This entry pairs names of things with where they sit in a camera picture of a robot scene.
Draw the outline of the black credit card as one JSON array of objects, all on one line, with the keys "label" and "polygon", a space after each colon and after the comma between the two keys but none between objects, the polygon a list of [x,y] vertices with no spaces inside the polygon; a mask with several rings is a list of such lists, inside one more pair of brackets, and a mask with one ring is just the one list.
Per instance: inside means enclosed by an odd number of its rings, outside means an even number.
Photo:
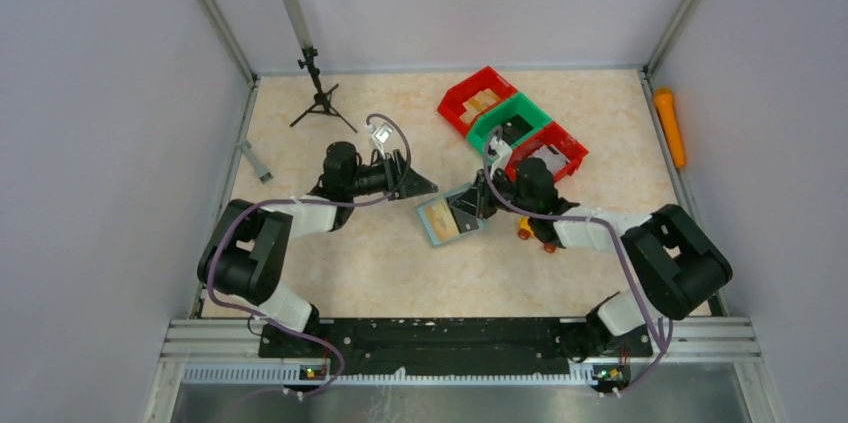
[{"label": "black credit card", "polygon": [[475,216],[454,207],[451,207],[450,211],[459,235],[475,232],[481,228],[481,221]]}]

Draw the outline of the orange patterned card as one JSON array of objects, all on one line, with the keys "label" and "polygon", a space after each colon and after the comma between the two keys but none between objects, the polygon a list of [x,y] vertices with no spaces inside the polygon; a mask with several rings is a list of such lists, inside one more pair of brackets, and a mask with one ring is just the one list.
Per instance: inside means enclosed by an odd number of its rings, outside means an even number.
[{"label": "orange patterned card", "polygon": [[424,215],[438,244],[459,236],[448,203],[444,199],[428,203],[424,207]]}]

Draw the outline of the green card holder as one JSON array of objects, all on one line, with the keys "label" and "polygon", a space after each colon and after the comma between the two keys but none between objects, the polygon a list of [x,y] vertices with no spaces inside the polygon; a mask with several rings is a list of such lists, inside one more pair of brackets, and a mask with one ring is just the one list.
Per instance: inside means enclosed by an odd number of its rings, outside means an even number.
[{"label": "green card holder", "polygon": [[433,247],[450,244],[460,238],[480,232],[486,222],[456,210],[451,203],[470,188],[470,184],[457,187],[430,199],[415,208],[423,231]]}]

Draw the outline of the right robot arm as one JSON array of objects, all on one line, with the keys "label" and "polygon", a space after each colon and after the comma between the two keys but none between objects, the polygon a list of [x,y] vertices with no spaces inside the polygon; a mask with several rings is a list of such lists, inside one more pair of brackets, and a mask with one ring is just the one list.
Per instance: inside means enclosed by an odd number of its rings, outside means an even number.
[{"label": "right robot arm", "polygon": [[733,277],[730,263],[676,204],[645,214],[583,206],[561,196],[538,158],[520,162],[514,177],[481,169],[450,209],[476,219],[500,210],[526,218],[532,235],[554,248],[587,249],[618,257],[628,288],[603,300],[586,317],[577,341],[601,347],[660,319],[680,321]]}]

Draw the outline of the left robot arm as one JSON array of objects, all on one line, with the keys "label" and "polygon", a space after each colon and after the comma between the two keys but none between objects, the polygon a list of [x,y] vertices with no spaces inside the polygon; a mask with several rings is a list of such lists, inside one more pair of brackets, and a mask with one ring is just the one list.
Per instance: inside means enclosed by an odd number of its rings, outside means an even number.
[{"label": "left robot arm", "polygon": [[228,295],[243,310],[302,332],[318,311],[282,279],[290,241],[340,229],[357,197],[394,201],[437,190],[398,150],[387,155],[375,150],[364,162],[352,143],[334,142],[326,149],[316,185],[304,198],[261,206],[231,200],[198,262],[197,277],[209,293]]}]

